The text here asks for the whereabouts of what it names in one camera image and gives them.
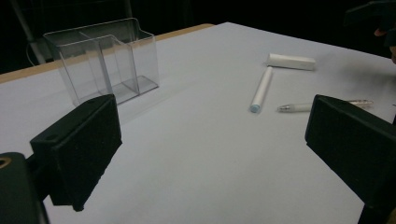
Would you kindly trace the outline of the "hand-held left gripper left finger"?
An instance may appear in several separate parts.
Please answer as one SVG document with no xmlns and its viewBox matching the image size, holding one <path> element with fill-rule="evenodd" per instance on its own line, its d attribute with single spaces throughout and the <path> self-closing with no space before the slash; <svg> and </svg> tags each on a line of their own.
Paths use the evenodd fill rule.
<svg viewBox="0 0 396 224">
<path fill-rule="evenodd" d="M 30 167 L 40 199 L 77 212 L 91 196 L 121 146 L 115 96 L 92 98 L 30 141 Z"/>
</svg>

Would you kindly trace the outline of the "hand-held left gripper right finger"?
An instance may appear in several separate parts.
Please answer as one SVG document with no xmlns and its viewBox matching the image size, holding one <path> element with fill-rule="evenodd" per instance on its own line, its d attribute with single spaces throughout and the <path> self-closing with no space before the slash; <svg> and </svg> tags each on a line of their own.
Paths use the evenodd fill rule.
<svg viewBox="0 0 396 224">
<path fill-rule="evenodd" d="M 346 101 L 317 95 L 305 141 L 366 205 L 396 208 L 396 125 Z"/>
</svg>

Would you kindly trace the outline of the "clear ballpoint pen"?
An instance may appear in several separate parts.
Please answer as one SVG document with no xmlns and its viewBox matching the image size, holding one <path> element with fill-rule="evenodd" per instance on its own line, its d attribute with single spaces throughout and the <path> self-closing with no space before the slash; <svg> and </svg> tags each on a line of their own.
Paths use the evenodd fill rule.
<svg viewBox="0 0 396 224">
<path fill-rule="evenodd" d="M 351 100 L 349 103 L 360 108 L 368 108 L 374 102 L 369 100 Z M 310 112 L 312 105 L 312 103 L 281 105 L 276 109 L 276 111 L 279 113 Z"/>
</svg>

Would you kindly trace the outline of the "clear plastic pen holder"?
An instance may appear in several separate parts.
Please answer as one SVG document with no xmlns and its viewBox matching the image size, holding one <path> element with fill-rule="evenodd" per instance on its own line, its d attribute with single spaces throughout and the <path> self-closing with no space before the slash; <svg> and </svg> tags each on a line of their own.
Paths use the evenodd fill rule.
<svg viewBox="0 0 396 224">
<path fill-rule="evenodd" d="M 135 18 L 44 35 L 74 105 L 113 94 L 119 104 L 160 86 L 156 38 Z"/>
</svg>

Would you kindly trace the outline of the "white marker pen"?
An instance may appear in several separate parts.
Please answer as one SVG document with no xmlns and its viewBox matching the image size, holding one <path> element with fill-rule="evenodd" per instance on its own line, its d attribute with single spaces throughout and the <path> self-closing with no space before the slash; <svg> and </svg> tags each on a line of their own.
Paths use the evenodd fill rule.
<svg viewBox="0 0 396 224">
<path fill-rule="evenodd" d="M 249 107 L 250 112 L 259 113 L 261 111 L 272 76 L 273 76 L 273 67 L 268 66 L 264 71 L 264 73 L 262 74 L 262 79 L 252 99 L 251 105 Z"/>
</svg>

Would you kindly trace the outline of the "white eraser block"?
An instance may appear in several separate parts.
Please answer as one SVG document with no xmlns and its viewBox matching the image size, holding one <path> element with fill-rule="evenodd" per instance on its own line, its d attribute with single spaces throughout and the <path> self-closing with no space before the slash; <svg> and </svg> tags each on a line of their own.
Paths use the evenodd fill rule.
<svg viewBox="0 0 396 224">
<path fill-rule="evenodd" d="M 273 67 L 313 71 L 316 61 L 312 58 L 270 53 L 266 64 Z"/>
</svg>

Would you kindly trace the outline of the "white table cover sheet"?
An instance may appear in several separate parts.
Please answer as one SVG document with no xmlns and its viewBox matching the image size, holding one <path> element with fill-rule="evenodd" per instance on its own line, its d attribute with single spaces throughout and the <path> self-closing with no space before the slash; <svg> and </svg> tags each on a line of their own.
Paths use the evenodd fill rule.
<svg viewBox="0 0 396 224">
<path fill-rule="evenodd" d="M 305 113 L 281 105 L 318 94 L 369 99 L 396 114 L 390 60 L 223 23 L 157 45 L 160 86 L 119 108 L 122 146 L 85 208 L 49 205 L 51 224 L 357 224 L 362 201 L 306 145 Z M 312 58 L 273 67 L 270 53 Z"/>
</svg>

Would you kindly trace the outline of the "dark metal stand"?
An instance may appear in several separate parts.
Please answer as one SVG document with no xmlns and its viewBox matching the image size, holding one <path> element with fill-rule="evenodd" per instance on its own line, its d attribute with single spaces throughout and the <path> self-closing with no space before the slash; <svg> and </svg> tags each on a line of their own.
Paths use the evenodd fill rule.
<svg viewBox="0 0 396 224">
<path fill-rule="evenodd" d="M 40 50 L 39 43 L 37 42 L 37 39 L 34 37 L 25 17 L 22 14 L 20 5 L 17 0 L 9 0 L 17 18 L 18 21 L 21 25 L 21 28 L 26 36 L 26 40 L 28 42 L 28 45 L 33 51 L 33 54 L 35 55 L 37 62 L 39 64 L 44 64 L 46 62 L 44 55 L 42 54 L 42 51 Z"/>
</svg>

